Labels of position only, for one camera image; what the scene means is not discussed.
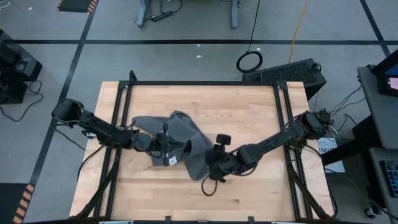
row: black floor stripe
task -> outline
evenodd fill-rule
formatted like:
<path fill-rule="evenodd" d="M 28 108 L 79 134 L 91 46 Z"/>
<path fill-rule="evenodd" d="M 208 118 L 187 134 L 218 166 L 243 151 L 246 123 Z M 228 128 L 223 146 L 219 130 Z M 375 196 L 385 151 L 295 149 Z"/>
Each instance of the black floor stripe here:
<path fill-rule="evenodd" d="M 68 75 L 67 75 L 67 77 L 65 79 L 65 82 L 63 84 L 59 100 L 65 99 L 67 94 L 68 94 L 68 90 L 70 88 L 70 84 L 72 82 L 72 79 L 73 79 L 73 76 L 75 74 L 75 70 L 76 70 L 77 64 L 78 64 L 79 59 L 80 59 L 81 51 L 83 50 L 83 47 L 84 47 L 84 44 L 85 44 L 84 40 L 86 40 L 87 35 L 88 35 L 88 31 L 89 31 L 90 26 L 91 26 L 91 23 L 93 22 L 95 11 L 96 10 L 94 9 L 94 11 L 92 13 L 90 13 L 90 15 L 87 18 L 85 28 L 83 29 L 83 33 L 81 34 L 81 37 L 80 37 L 80 40 L 79 40 L 75 55 L 73 56 L 73 60 L 72 60 L 72 62 L 70 64 Z M 55 125 L 56 124 L 57 124 L 56 121 L 51 120 L 49 129 L 47 130 L 47 134 L 45 135 L 44 142 L 43 142 L 42 148 L 40 150 L 39 157 L 38 157 L 38 159 L 36 161 L 36 165 L 34 167 L 34 170 L 33 170 L 32 176 L 30 178 L 30 182 L 29 182 L 33 186 L 36 186 L 37 181 L 39 181 L 40 173 L 41 173 L 41 171 L 43 169 L 44 161 L 45 161 L 45 158 L 47 157 L 47 153 L 49 151 L 50 144 L 51 144 L 52 138 L 54 136 Z"/>
<path fill-rule="evenodd" d="M 13 44 L 81 44 L 81 40 L 10 40 Z M 84 44 L 152 45 L 152 44 L 249 44 L 250 40 L 84 40 Z M 386 41 L 398 44 L 398 40 Z M 253 44 L 291 45 L 291 40 L 253 40 Z M 378 40 L 296 40 L 295 45 L 380 45 Z"/>
<path fill-rule="evenodd" d="M 6 40 L 7 44 L 80 44 L 81 40 Z"/>
<path fill-rule="evenodd" d="M 371 10 L 370 10 L 368 4 L 366 3 L 365 0 L 360 0 L 360 1 L 361 1 L 361 4 L 362 4 L 362 7 L 363 7 L 363 9 L 364 9 L 364 11 L 365 11 L 365 13 L 366 13 L 366 16 L 368 17 L 368 20 L 369 20 L 369 22 L 371 23 L 373 32 L 374 32 L 374 34 L 376 35 L 378 41 L 380 42 L 380 46 L 381 46 L 381 49 L 382 49 L 383 52 L 384 52 L 384 55 L 385 55 L 385 56 L 390 55 L 390 51 L 389 51 L 389 49 L 388 49 L 388 47 L 387 47 L 387 44 L 386 44 L 386 42 L 384 41 L 383 36 L 381 35 L 381 32 L 380 32 L 380 30 L 379 30 L 379 27 L 377 26 L 376 21 L 375 21 L 374 18 L 373 18 L 373 15 L 372 15 L 372 13 L 371 13 Z"/>
<path fill-rule="evenodd" d="M 291 45 L 292 40 L 253 40 L 253 44 Z M 250 44 L 250 40 L 86 40 L 85 44 Z M 295 45 L 379 45 L 377 40 L 296 40 Z"/>

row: wooden table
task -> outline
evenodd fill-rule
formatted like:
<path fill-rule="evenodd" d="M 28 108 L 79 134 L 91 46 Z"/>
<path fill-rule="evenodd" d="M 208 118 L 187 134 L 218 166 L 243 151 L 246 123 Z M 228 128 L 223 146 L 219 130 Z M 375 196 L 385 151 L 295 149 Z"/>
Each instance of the wooden table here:
<path fill-rule="evenodd" d="M 111 122 L 117 87 L 118 82 L 103 82 L 99 93 L 95 115 L 107 122 Z M 303 84 L 288 83 L 288 87 L 293 114 L 308 110 Z M 219 133 L 232 136 L 227 147 L 230 151 L 262 141 L 280 130 L 271 86 L 134 86 L 127 124 L 133 116 L 168 117 L 174 110 L 189 114 L 213 142 Z M 317 148 L 316 141 L 309 144 Z M 96 139 L 89 140 L 85 158 L 98 147 Z M 76 215 L 98 188 L 104 152 L 91 158 L 82 169 L 70 215 Z M 332 215 L 320 158 L 304 149 L 302 160 L 309 191 Z M 201 192 L 201 182 L 189 178 L 184 164 L 153 167 L 148 155 L 123 150 L 111 218 L 164 220 L 165 216 L 171 216 L 172 220 L 247 221 L 248 216 L 253 216 L 257 221 L 294 221 L 282 147 L 267 153 L 250 176 L 229 175 L 226 180 L 218 184 L 214 196 L 207 197 Z M 213 182 L 206 181 L 207 191 L 212 188 Z M 305 217 L 301 193 L 297 192 Z M 101 214 L 105 214 L 107 197 L 105 193 Z"/>

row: gray cloth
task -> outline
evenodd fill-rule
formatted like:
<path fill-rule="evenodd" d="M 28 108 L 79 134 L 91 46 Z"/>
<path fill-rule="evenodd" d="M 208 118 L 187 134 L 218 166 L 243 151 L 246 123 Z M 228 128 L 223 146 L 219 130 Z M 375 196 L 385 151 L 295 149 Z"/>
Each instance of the gray cloth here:
<path fill-rule="evenodd" d="M 181 111 L 174 111 L 169 118 L 138 116 L 132 119 L 135 126 L 150 134 L 163 131 L 163 125 L 168 124 L 167 135 L 182 142 L 183 146 L 164 154 L 160 159 L 152 158 L 154 166 L 170 166 L 184 161 L 192 180 L 201 180 L 208 173 L 205 162 L 205 152 L 213 148 L 213 143 L 199 130 L 191 117 Z"/>

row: monitor screen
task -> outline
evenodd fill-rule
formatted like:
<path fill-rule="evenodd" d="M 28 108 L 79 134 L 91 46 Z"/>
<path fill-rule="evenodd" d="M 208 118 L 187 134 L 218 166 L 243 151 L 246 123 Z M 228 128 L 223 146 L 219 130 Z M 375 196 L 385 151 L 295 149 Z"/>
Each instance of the monitor screen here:
<path fill-rule="evenodd" d="M 390 78 L 390 87 L 398 90 L 398 78 Z"/>
<path fill-rule="evenodd" d="M 398 78 L 398 64 L 390 68 L 386 75 L 396 76 Z"/>

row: white label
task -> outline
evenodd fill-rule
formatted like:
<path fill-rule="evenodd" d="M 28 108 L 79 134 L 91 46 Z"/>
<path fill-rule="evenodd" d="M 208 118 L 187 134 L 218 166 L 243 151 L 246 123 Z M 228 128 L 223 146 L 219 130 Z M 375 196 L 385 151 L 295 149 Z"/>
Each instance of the white label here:
<path fill-rule="evenodd" d="M 177 163 L 177 158 L 175 156 L 169 159 L 169 165 L 172 166 Z"/>
<path fill-rule="evenodd" d="M 334 150 L 337 148 L 337 143 L 335 138 L 320 138 L 318 140 L 318 147 L 320 154 L 326 153 L 330 150 Z M 333 170 L 335 172 L 344 173 L 346 172 L 344 169 L 343 161 L 338 161 L 332 164 L 325 166 L 325 168 Z"/>

